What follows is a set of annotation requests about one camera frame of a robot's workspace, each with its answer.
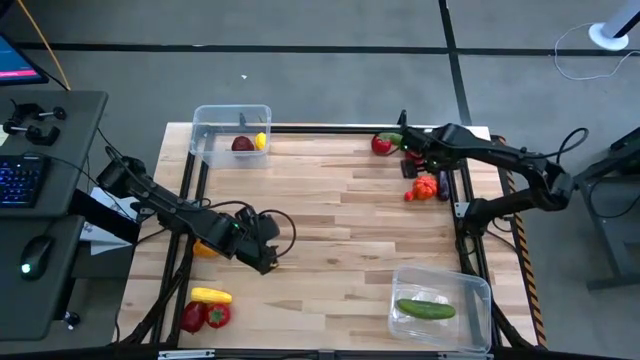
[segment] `yellow lemon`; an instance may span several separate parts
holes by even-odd
[[[267,135],[265,133],[259,133],[256,135],[254,142],[256,143],[256,150],[264,149],[264,147],[267,146]]]

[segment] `computer screen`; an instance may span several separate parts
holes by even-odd
[[[31,60],[0,34],[0,86],[42,84],[48,81]]]

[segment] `desk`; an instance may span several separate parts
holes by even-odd
[[[61,106],[67,112],[65,120],[46,119],[37,122],[25,119],[24,125],[60,128],[60,136],[52,146],[35,146],[21,134],[9,136],[0,146],[0,155],[38,152],[73,165],[50,159],[36,206],[28,209],[0,209],[0,234],[3,241],[0,250],[0,277],[3,290],[8,294],[0,301],[0,341],[40,340],[46,335],[54,316],[61,315],[58,314],[59,310],[64,313],[66,308],[62,294],[68,295],[71,291],[69,288],[73,281],[67,280],[70,278],[85,218],[96,219],[92,221],[94,224],[100,224],[101,221],[105,224],[117,224],[120,229],[126,228],[126,232],[135,234],[130,236],[134,239],[138,233],[138,225],[99,206],[88,195],[76,191],[80,178],[79,169],[84,166],[106,105],[105,92],[2,89],[0,114],[4,119],[11,118],[14,111],[11,99],[18,104],[36,103],[46,110]],[[19,273],[22,250],[32,238],[44,234],[51,222],[55,224],[49,233],[55,238],[55,242],[49,255],[47,271],[38,280],[25,281]]]
[[[485,127],[472,131],[489,137]],[[175,192],[190,135],[191,124],[171,123],[162,144],[155,179]],[[269,169],[209,170],[205,197],[243,200],[258,211],[282,210],[296,222],[298,240],[280,259],[280,267],[265,276],[236,260],[195,258],[189,288],[230,292],[235,315],[217,331],[205,326],[195,335],[182,332],[180,348],[433,349],[389,334],[390,284],[400,264],[459,271],[451,206],[437,200],[405,203],[411,180],[401,178],[401,155],[372,156],[370,138],[272,134]],[[469,169],[477,197],[502,195],[495,167],[469,161]],[[282,235],[273,243],[282,249],[291,230],[281,220]],[[148,223],[141,236],[157,229]],[[136,249],[119,318],[123,337],[156,299],[168,240],[169,235],[158,236]],[[537,336],[543,331],[541,321],[538,334],[534,329],[518,256],[488,236],[484,248],[496,302],[525,339],[544,341]],[[163,340],[173,309],[170,303]]]

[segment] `purple eggplant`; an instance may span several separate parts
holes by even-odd
[[[449,201],[449,179],[444,171],[438,172],[438,200]]]

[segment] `toy fruit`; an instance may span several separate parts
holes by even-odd
[[[193,244],[193,255],[198,257],[214,257],[218,255],[218,253],[204,245],[200,239],[198,239],[196,243]]]
[[[195,334],[204,325],[206,315],[207,305],[198,301],[191,301],[182,312],[180,329]]]
[[[431,301],[400,299],[396,301],[396,308],[404,314],[425,320],[444,320],[456,315],[453,306]]]
[[[438,172],[438,200],[449,200],[449,179],[444,171]]]
[[[400,146],[402,135],[395,133],[380,133],[371,139],[371,150],[376,155],[386,156],[395,152],[391,151],[393,146]]]
[[[224,291],[200,287],[191,289],[191,301],[198,301],[206,304],[231,304],[231,300],[231,294]]]
[[[389,151],[391,151],[391,141],[383,140],[382,138],[375,135],[373,139],[371,139],[371,150],[376,155],[386,155]]]
[[[237,136],[231,144],[232,151],[253,151],[253,143],[246,136]]]
[[[420,176],[413,182],[413,195],[418,200],[427,200],[437,193],[436,179],[431,176]]]
[[[226,304],[211,304],[207,306],[207,324],[214,329],[219,329],[231,320],[231,309]]]
[[[264,149],[264,147],[267,146],[267,135],[265,133],[259,133],[256,135],[254,142],[256,143],[256,150]]]

